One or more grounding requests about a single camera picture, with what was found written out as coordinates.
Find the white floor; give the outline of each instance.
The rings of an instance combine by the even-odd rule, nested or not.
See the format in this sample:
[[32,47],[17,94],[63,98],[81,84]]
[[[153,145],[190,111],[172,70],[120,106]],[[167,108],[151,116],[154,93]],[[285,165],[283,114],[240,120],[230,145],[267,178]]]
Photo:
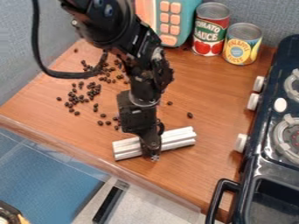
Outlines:
[[[116,183],[111,178],[89,201],[73,224],[93,223],[100,205]],[[107,224],[205,224],[205,216],[142,188],[130,186],[119,199]]]

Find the gray wall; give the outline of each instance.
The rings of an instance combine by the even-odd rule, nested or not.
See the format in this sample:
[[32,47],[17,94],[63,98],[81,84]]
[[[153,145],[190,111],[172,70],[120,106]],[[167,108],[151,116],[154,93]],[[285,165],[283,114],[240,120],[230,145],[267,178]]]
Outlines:
[[215,0],[229,7],[231,24],[248,22],[258,25],[263,44],[277,46],[290,34],[299,33],[299,0]]
[[[39,0],[40,50],[49,64],[78,38],[58,0]],[[38,72],[31,53],[31,0],[0,1],[0,105]]]

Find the red can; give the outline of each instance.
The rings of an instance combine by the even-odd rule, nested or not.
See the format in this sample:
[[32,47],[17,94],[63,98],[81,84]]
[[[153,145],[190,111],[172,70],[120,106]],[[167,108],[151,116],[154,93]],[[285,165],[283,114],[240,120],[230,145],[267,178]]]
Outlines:
[[196,10],[192,50],[213,56],[222,53],[230,11],[222,3],[203,3]]

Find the cable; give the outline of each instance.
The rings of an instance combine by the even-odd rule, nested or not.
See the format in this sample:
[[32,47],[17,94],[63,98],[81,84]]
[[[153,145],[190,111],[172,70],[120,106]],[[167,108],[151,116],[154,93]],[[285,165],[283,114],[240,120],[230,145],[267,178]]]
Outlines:
[[39,28],[39,4],[38,0],[32,0],[33,7],[33,16],[32,16],[32,28],[31,28],[31,46],[33,51],[33,56],[40,69],[47,75],[50,75],[54,78],[59,79],[87,79],[94,77],[96,73],[94,72],[85,72],[85,73],[68,73],[68,72],[59,72],[53,71],[44,66],[39,53],[38,47],[38,28]]

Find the wooden countertop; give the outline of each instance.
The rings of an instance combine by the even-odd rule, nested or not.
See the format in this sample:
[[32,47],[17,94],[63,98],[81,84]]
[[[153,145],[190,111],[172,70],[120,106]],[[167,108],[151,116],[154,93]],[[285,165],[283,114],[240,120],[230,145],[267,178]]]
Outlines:
[[[77,105],[80,116],[70,114],[64,106],[74,80],[57,80],[40,74],[0,108],[0,125],[35,141],[49,144],[122,179],[157,190],[162,195],[173,193],[207,212],[214,187],[219,179],[238,180],[241,155],[233,152],[238,133],[247,133],[253,112],[246,111],[255,77],[265,75],[275,49],[262,47],[258,60],[250,66],[234,66],[221,56],[202,57],[182,48],[167,49],[166,56],[175,69],[175,82],[170,84],[158,108],[158,117],[167,130],[193,126],[198,134],[196,145],[164,152],[157,163],[142,157],[114,161],[112,142],[131,135],[115,131],[114,126],[100,127],[100,113],[111,120],[116,115],[116,94],[129,86],[123,81],[107,84],[97,78],[84,80],[102,84],[101,96],[93,103]],[[62,54],[52,68],[81,71],[80,61],[94,65],[101,50],[84,40]],[[109,61],[113,65],[114,57]],[[188,119],[187,112],[194,114]],[[226,217],[230,198],[220,206],[220,219]]]

